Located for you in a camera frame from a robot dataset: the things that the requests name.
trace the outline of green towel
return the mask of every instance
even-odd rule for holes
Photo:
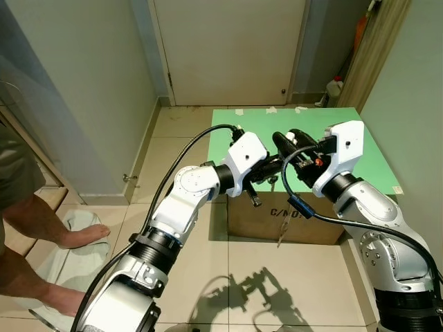
[[[81,210],[69,210],[63,219],[63,224],[73,231],[82,230],[97,223],[100,223],[100,219],[94,213]],[[107,238],[76,249],[56,248],[36,272],[42,279],[52,284],[85,292],[105,263],[108,252]],[[18,298],[16,300],[20,306],[29,309],[37,319],[52,330],[69,332],[71,329],[72,317],[62,315],[36,299]]]

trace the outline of green tabletop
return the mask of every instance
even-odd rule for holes
[[[353,108],[344,109],[215,109],[213,112],[213,125],[222,123],[240,125],[245,131],[256,133],[271,154],[276,154],[277,149],[272,141],[272,134],[280,131],[286,134],[288,130],[297,128],[312,136],[315,140],[322,138],[326,127],[336,123],[361,120]],[[230,143],[228,130],[219,130],[211,133],[208,160],[213,160],[216,165],[225,157]],[[288,181],[296,192],[310,192],[311,190],[291,172],[288,168]],[[394,194],[394,186],[398,181],[389,168],[383,154],[365,128],[363,156],[360,158],[353,174],[362,177],[384,194]],[[271,185],[263,183],[254,185],[259,192],[271,191]],[[283,192],[281,180],[275,184],[274,191]]]

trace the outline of robotic arm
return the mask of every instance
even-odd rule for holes
[[[351,172],[363,153],[363,123],[337,124],[318,142],[293,129],[274,133],[279,155],[270,156],[260,139],[243,133],[232,144],[220,166],[181,169],[170,193],[155,210],[145,234],[133,234],[129,253],[118,262],[95,299],[80,318],[81,332],[150,332],[159,318],[154,302],[168,283],[168,273],[197,220],[198,209],[220,194],[239,196],[246,190],[260,205],[251,183],[275,176],[283,159],[310,147],[289,162],[298,178],[334,203],[340,218],[396,229],[426,247],[424,240],[403,220],[398,205]],[[309,206],[289,199],[309,213]],[[430,267],[401,239],[382,232],[346,226],[360,248],[374,286],[381,323],[379,332],[443,331],[440,298]]]

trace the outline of tiled floor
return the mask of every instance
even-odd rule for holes
[[[161,110],[140,187],[129,207],[78,205],[68,196],[57,214],[63,217],[69,209],[95,212],[111,228],[109,242],[116,254],[130,234],[139,231],[156,186],[175,156],[190,137],[210,125],[212,109]],[[181,165],[199,165],[207,153],[208,139],[203,139]],[[201,208],[165,292],[156,301],[162,310],[156,331],[368,331],[339,247],[284,243],[277,249],[265,241],[229,241],[226,200],[217,202]],[[28,256],[31,265],[38,266],[52,247],[39,241]],[[13,301],[4,300],[0,326],[2,331],[4,326],[5,331],[47,331]]]

